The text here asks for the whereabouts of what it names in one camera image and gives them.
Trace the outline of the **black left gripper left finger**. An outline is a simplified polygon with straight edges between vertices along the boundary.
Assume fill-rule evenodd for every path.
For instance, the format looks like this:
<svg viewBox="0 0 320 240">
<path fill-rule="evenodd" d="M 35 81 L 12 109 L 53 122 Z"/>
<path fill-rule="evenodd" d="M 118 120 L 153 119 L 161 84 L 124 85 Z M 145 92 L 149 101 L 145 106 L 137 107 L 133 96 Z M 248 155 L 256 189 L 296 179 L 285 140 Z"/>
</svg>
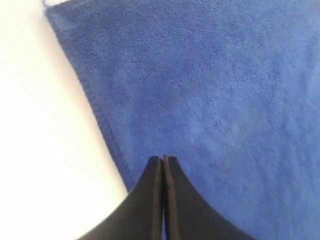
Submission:
<svg viewBox="0 0 320 240">
<path fill-rule="evenodd" d="M 152 156 L 125 200 L 81 240 L 160 240 L 163 229 L 162 159 Z"/>
</svg>

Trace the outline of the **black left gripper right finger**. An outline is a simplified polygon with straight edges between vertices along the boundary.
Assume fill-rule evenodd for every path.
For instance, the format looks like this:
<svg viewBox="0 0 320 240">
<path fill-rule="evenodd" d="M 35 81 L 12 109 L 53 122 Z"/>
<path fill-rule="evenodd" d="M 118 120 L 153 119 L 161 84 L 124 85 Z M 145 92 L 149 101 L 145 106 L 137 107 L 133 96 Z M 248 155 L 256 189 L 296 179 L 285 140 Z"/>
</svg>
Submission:
<svg viewBox="0 0 320 240">
<path fill-rule="evenodd" d="M 167 240 L 251 240 L 213 209 L 192 185 L 178 159 L 163 157 L 164 226 Z"/>
</svg>

